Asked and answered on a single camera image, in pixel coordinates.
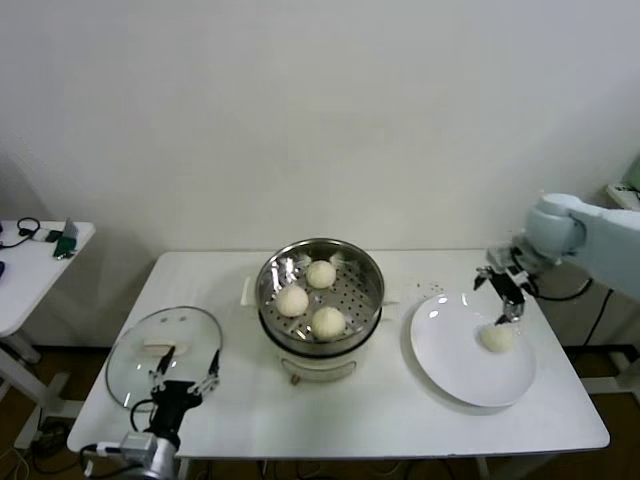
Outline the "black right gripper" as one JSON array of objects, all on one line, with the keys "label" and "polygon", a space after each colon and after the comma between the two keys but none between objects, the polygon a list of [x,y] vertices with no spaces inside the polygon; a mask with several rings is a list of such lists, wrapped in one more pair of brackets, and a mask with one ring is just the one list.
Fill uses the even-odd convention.
[{"label": "black right gripper", "polygon": [[512,324],[520,321],[523,315],[525,298],[521,288],[504,272],[499,272],[492,267],[478,267],[474,279],[473,290],[477,291],[489,281],[499,298],[503,301],[503,311],[494,322],[495,326]]}]

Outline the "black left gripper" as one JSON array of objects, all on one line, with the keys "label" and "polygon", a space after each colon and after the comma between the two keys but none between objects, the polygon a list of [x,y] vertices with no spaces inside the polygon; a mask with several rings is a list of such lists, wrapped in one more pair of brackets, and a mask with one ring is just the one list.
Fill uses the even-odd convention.
[{"label": "black left gripper", "polygon": [[171,366],[174,353],[175,347],[171,346],[160,358],[156,369],[149,372],[151,400],[156,411],[145,429],[145,432],[169,442],[180,441],[179,430],[186,412],[200,406],[203,402],[202,395],[213,392],[220,382],[221,351],[219,349],[212,358],[207,375],[196,387],[193,381],[168,380],[165,382],[165,374]]}]

